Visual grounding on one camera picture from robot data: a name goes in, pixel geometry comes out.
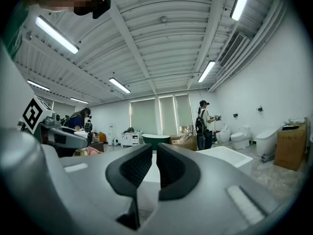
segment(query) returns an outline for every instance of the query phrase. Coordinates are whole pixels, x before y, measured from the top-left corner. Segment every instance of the floor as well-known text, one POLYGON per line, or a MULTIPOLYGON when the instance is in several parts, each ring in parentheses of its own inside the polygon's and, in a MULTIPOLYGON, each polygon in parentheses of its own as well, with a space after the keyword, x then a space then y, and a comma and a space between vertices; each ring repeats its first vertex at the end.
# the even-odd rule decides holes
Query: floor
MULTIPOLYGON (((213 144, 212 148, 217 146, 225 146, 235 150, 231 141, 223 144, 213 144)), ((112 152, 120 149, 122 149, 120 145, 104 145, 105 152, 112 152)), ((305 163, 301 165, 298 171, 292 171, 276 166, 273 164, 274 160, 263 164, 259 161, 260 158, 257 156, 255 144, 246 149, 238 149, 236 151, 253 158, 251 178, 266 187, 280 203, 291 200, 291 198, 297 194, 298 190, 300 190, 307 171, 305 163)), ((150 214, 150 211, 139 210, 140 223, 144 222, 150 214)))

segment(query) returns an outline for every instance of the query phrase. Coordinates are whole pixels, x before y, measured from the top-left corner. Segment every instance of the white t-shirt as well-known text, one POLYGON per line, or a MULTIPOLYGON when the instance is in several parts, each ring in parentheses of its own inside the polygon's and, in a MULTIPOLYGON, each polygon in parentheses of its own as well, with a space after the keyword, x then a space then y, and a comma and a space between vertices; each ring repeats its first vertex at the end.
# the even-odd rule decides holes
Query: white t-shirt
POLYGON ((198 116, 201 117, 203 111, 205 111, 202 116, 204 124, 209 131, 212 131, 211 123, 208 123, 208 120, 210 120, 208 111, 206 109, 201 109, 200 114, 198 114, 198 116))

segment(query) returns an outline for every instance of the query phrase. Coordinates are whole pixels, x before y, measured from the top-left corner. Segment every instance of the pink cloth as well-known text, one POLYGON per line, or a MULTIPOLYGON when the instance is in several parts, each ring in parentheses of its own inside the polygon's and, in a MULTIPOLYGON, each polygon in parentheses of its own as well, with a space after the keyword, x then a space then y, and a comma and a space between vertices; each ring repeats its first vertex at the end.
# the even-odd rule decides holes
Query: pink cloth
POLYGON ((88 154, 88 155, 97 155, 97 154, 100 154, 100 153, 101 153, 101 152, 98 151, 97 149, 92 148, 92 147, 90 147, 90 146, 88 146, 88 147, 86 148, 86 151, 87 151, 87 154, 88 154))

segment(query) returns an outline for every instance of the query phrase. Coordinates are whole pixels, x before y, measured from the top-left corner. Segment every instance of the toilet bowl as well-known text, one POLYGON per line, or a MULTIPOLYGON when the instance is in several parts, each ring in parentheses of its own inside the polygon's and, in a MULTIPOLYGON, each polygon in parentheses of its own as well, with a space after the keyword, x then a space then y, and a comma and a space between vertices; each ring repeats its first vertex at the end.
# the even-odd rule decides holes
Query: toilet bowl
POLYGON ((256 136, 256 152, 259 157, 274 154, 277 142, 277 130, 269 129, 256 136))
POLYGON ((223 125, 223 129, 216 134, 216 139, 218 143, 226 143, 230 139, 230 129, 227 124, 223 125))
POLYGON ((239 128, 239 131, 240 132, 237 132, 230 136, 234 149, 243 149, 249 146, 249 140, 251 136, 250 127, 241 127, 239 128))

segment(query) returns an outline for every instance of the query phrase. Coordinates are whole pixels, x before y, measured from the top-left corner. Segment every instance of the green bathtub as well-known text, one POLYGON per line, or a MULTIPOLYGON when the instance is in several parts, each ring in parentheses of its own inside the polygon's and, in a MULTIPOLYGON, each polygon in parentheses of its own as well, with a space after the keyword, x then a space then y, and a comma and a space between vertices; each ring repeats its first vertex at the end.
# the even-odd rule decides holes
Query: green bathtub
POLYGON ((152 144, 152 149, 157 150, 158 143, 170 143, 170 136, 159 136, 151 134, 142 134, 142 139, 145 143, 152 144))

